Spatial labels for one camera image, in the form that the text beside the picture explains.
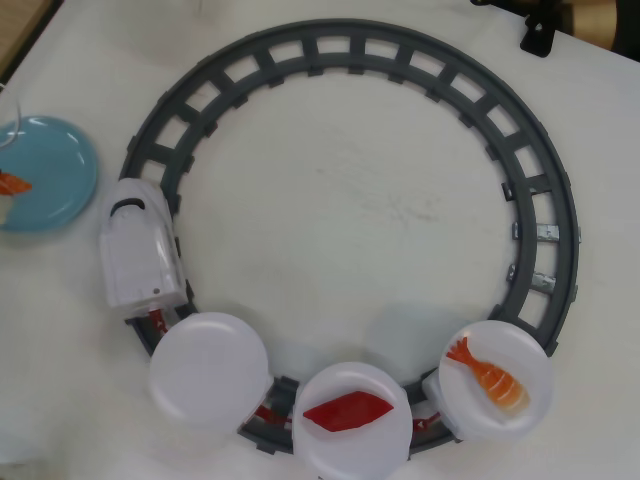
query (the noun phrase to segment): red tuna slice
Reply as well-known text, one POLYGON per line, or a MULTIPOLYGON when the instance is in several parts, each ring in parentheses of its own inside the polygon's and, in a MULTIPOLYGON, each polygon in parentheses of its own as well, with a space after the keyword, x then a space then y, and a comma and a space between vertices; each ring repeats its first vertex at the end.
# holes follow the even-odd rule
POLYGON ((353 392, 303 413, 330 432, 360 428, 393 410, 393 405, 367 392, 353 392))

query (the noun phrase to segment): wooden surface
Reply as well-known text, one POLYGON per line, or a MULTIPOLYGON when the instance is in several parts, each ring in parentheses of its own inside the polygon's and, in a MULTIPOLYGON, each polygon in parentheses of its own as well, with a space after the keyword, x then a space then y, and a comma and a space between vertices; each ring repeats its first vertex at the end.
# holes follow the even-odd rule
POLYGON ((11 63, 51 0, 0 0, 0 74, 11 63))

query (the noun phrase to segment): shrimp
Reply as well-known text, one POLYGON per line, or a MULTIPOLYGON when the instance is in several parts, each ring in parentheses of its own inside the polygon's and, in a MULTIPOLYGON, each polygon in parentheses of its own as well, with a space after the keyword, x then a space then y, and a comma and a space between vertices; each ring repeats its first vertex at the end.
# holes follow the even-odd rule
POLYGON ((16 195, 31 190, 31 184, 0 171, 0 195, 16 195))
POLYGON ((467 337, 458 340, 447 357, 469 367, 489 399, 504 413, 517 415, 529 406, 529 394, 522 384, 492 363, 476 360, 467 346, 467 337))

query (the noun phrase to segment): black object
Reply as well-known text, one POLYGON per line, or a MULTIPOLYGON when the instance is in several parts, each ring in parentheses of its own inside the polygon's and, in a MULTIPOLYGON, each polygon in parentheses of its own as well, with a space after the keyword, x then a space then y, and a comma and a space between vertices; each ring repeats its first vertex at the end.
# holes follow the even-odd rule
POLYGON ((116 213, 118 211, 118 209, 120 209, 122 207, 127 207, 129 205, 135 205, 140 210, 144 210, 145 209, 144 202, 142 200, 140 200, 139 198, 125 198, 124 200, 120 200, 119 202, 116 202, 113 205, 113 207, 111 207, 111 213, 109 214, 109 216, 113 217, 113 214, 116 213))
POLYGON ((540 0, 540 4, 531 11, 525 21, 527 33, 520 43, 525 52, 542 58, 549 56, 559 25, 559 3, 559 0, 540 0))
POLYGON ((9 83, 9 79, 18 69, 24 58, 27 56, 29 51, 33 48, 35 43, 44 32, 49 22, 53 19, 55 14, 58 12, 58 9, 62 6, 64 0, 52 0, 51 5, 47 7, 47 11, 44 12, 42 18, 38 21, 37 25, 33 29, 33 31, 29 34, 26 41, 22 44, 13 60, 7 65, 5 71, 0 75, 0 83, 4 83, 5 85, 9 83))
MULTIPOLYGON (((597 4, 572 4, 562 0, 470 0, 478 6, 493 5, 521 17, 526 17, 525 34, 520 47, 522 50, 546 57, 551 52, 556 30, 568 35, 584 38, 585 32, 574 28, 574 12, 579 8, 588 8, 597 4)), ((615 0, 617 19, 613 45, 608 46, 612 52, 640 62, 640 2, 638 0, 615 0)), ((597 18, 593 19, 591 28, 609 28, 598 26, 597 18)))
MULTIPOLYGON (((205 58, 187 73, 173 88, 166 92, 132 138, 129 154, 121 177, 140 177, 146 162, 164 165, 161 188, 167 198, 172 215, 180 205, 178 186, 184 173, 193 163, 193 151, 197 144, 209 137, 217 127, 217 121, 227 110, 239 108, 247 102, 249 94, 257 88, 280 85, 287 76, 307 72, 309 76, 322 75, 326 68, 344 68, 350 74, 361 75, 365 71, 382 72, 395 83, 410 82, 422 87, 425 96, 435 102, 444 101, 460 112, 459 119, 466 127, 475 127, 485 138, 487 153, 498 161, 507 177, 508 189, 518 216, 519 253, 512 282, 506 298, 497 305, 489 319, 510 322, 531 334, 548 355, 555 350, 557 337, 564 323, 569 306, 574 299, 578 268, 578 223, 571 195, 569 179, 546 131, 518 96, 498 77, 472 58, 451 46, 427 35, 406 28, 364 20, 315 20, 285 25, 250 35, 219 52, 205 58), (320 53, 317 40, 322 37, 348 37, 350 50, 345 53, 320 53), (366 53, 367 40, 381 40, 398 45, 395 59, 366 53), (289 42, 299 42, 303 55, 275 63, 269 49, 289 42), (411 65, 414 54, 424 54, 444 64, 435 77, 411 65), (233 82, 225 69, 246 57, 253 56, 259 69, 245 78, 233 82), (484 90, 484 96, 473 102, 451 86, 457 75, 464 75, 484 90), (206 82, 220 91, 201 112, 186 101, 206 82), (519 131, 504 136, 488 117, 500 106, 515 122, 519 131), (187 129, 175 149, 159 148, 158 135, 167 122, 178 117, 187 129), (527 178, 515 154, 523 147, 533 149, 544 174, 527 178), (524 322, 518 315, 529 294, 534 276, 537 250, 537 226, 532 201, 533 186, 544 186, 549 192, 556 211, 558 241, 557 274, 549 306, 538 328, 524 322)), ((189 287, 188 305, 177 309, 180 318, 196 312, 189 287)), ((129 321, 149 353, 160 340, 148 318, 129 321)), ((280 414, 288 412, 294 398, 294 383, 290 379, 277 380, 270 399, 280 414)), ((424 401, 420 381, 405 387, 411 404, 424 401)), ((255 441, 258 448, 267 452, 293 452, 291 431, 281 425, 271 425, 253 418, 239 432, 255 441)), ((411 454, 427 450, 454 440, 444 427, 414 436, 411 454)))

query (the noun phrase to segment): toy train track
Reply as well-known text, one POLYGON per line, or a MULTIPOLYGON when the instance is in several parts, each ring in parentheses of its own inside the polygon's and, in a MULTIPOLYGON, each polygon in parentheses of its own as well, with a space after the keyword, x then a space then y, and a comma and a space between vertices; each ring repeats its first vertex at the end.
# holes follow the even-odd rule
MULTIPOLYGON (((506 201, 516 206, 517 222, 513 225, 513 238, 518 244, 518 255, 507 274, 511 283, 506 297, 496 305, 489 319, 510 322, 533 336, 552 355, 557 346, 567 312, 576 295, 579 229, 569 179, 547 132, 518 96, 498 77, 472 58, 451 46, 427 35, 383 23, 363 20, 317 20, 285 25, 260 32, 239 40, 219 52, 203 59, 173 88, 167 91, 153 109, 140 131, 131 140, 121 177, 140 177, 146 162, 164 165, 161 187, 171 214, 180 209, 178 187, 183 174, 194 161, 193 151, 203 138, 210 137, 217 128, 218 119, 229 109, 239 108, 257 88, 276 87, 289 75, 306 72, 309 76, 322 75, 327 68, 344 68, 351 75, 365 71, 381 72, 395 83, 412 83, 424 89, 425 101, 446 102, 459 112, 464 127, 475 127, 487 143, 487 154, 501 165, 507 182, 502 185, 506 201), (349 51, 321 53, 318 40, 324 37, 346 37, 349 51), (366 52, 368 40, 397 45, 395 58, 385 58, 366 52), (299 42, 302 55, 276 62, 270 49, 278 45, 299 42), (444 67, 434 76, 411 64, 414 54, 427 55, 444 67), (235 62, 252 56, 258 70, 234 82, 225 69, 235 62), (472 101, 452 87, 458 75, 464 75, 477 84, 484 95, 472 101), (186 101, 205 83, 210 82, 219 91, 214 100, 202 111, 186 101), (517 125, 518 131, 503 135, 489 118, 489 113, 501 107, 517 125), (156 143, 170 119, 178 117, 187 126, 175 148, 156 143), (543 174, 527 178, 516 156, 516 151, 530 147, 535 153, 543 174), (538 225, 532 197, 548 193, 555 208, 555 225, 538 225), (536 252, 540 242, 555 242, 558 247, 556 276, 535 272, 536 252), (550 297, 540 325, 535 328, 519 318, 527 295, 531 290, 550 297)), ((193 292, 188 287, 189 303, 177 309, 180 318, 197 311, 193 292)), ((151 354, 160 340, 149 318, 128 320, 151 354)), ((271 411, 286 418, 295 401, 298 382, 286 377, 277 379, 268 395, 271 411)), ((426 400, 421 382, 406 385, 410 404, 426 400)), ((258 448, 270 453, 292 453, 291 430, 284 424, 265 422, 254 417, 239 433, 254 441, 258 448)), ((411 454, 427 450, 454 440, 453 435, 440 424, 426 431, 414 431, 411 454)))

